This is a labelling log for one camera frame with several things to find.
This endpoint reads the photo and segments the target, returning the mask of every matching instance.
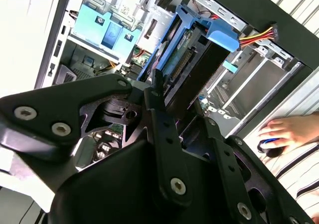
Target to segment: circuit board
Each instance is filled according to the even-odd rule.
[[[166,81],[167,79],[169,79],[171,74],[174,73],[176,69],[181,70],[184,67],[184,65],[188,62],[189,58],[191,57],[189,55],[189,52],[187,51],[189,50],[188,44],[190,40],[192,39],[192,35],[193,35],[193,31],[187,30],[184,33],[183,37],[181,38],[180,42],[178,43],[176,49],[174,49],[172,55],[168,59],[163,69],[163,75],[164,76],[167,75]]]

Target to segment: silver screw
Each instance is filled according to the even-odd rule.
[[[31,120],[37,116],[37,113],[34,108],[20,106],[14,110],[14,116],[22,120]]]
[[[292,224],[299,224],[299,222],[294,217],[289,217]]]
[[[209,123],[210,123],[211,125],[216,125],[215,121],[213,121],[212,119],[209,120]]]
[[[159,96],[158,93],[155,92],[155,91],[152,91],[152,94],[155,95],[155,96]]]
[[[121,86],[127,86],[126,82],[122,81],[122,80],[118,80],[118,83],[121,85]]]
[[[239,145],[243,145],[243,142],[242,142],[240,139],[236,138],[235,141],[236,141]]]
[[[71,133],[71,127],[66,123],[55,123],[52,125],[52,132],[58,136],[67,136]]]
[[[179,178],[172,178],[170,181],[170,187],[179,195],[184,195],[186,193],[186,186]]]
[[[251,219],[251,212],[249,210],[249,208],[243,204],[243,203],[238,203],[237,204],[237,208],[238,208],[238,211],[239,213],[244,217],[246,218],[247,220],[250,220]]]

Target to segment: striped shirt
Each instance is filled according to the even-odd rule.
[[[319,217],[319,142],[261,160],[311,218]]]

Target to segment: fingers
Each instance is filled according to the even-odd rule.
[[[260,145],[260,147],[263,149],[270,149],[270,148],[285,147],[288,145],[291,145],[291,141],[289,139],[280,138],[280,139],[273,141],[273,142],[263,143]]]
[[[269,121],[268,125],[282,124],[282,123],[284,123],[284,121],[285,121],[285,118],[273,119],[272,121]]]
[[[279,131],[283,130],[285,127],[283,124],[268,124],[268,126],[262,128],[258,133],[263,134],[263,133],[268,133],[272,131]]]
[[[291,138],[292,133],[286,130],[278,130],[278,131],[271,131],[267,133],[261,133],[258,135],[260,140],[265,140],[269,138]]]

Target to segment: robotic arm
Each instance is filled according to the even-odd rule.
[[[49,223],[312,223],[242,139],[224,139],[196,102],[176,122],[159,70],[152,82],[112,74],[0,99],[6,172],[48,200]],[[113,123],[123,148],[76,173],[79,139]]]

